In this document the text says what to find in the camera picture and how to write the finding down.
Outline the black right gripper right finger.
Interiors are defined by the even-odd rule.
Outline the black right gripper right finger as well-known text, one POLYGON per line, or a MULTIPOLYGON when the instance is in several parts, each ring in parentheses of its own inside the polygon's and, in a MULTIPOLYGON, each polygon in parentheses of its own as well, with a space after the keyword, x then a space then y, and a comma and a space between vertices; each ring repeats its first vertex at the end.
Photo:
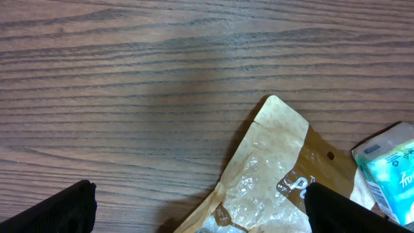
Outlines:
POLYGON ((312 233, 410 233, 320 183, 307 187, 305 211, 312 233))

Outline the small teal gum pack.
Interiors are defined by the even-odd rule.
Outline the small teal gum pack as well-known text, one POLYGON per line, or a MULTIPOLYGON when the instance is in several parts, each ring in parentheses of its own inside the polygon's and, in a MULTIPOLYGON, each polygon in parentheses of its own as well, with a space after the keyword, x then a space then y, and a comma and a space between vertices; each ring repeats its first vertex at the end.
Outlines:
POLYGON ((402 226, 413 222, 413 124, 398 123, 351 153, 379 208, 402 226))

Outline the beige snack pouch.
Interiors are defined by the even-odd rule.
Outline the beige snack pouch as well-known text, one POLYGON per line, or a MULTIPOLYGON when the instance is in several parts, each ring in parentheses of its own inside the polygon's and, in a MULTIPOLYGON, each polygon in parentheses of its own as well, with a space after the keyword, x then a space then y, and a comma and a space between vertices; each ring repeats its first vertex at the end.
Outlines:
POLYGON ((269 96, 214 191, 179 232, 310 232, 305 193, 320 183, 366 209, 375 199, 355 161, 269 96))

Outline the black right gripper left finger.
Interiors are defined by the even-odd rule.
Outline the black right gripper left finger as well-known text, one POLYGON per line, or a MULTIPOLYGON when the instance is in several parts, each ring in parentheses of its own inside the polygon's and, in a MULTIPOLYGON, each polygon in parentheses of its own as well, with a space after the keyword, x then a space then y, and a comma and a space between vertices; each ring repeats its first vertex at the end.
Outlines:
POLYGON ((81 180, 1 222, 1 233, 91 233, 96 219, 96 185, 81 180))

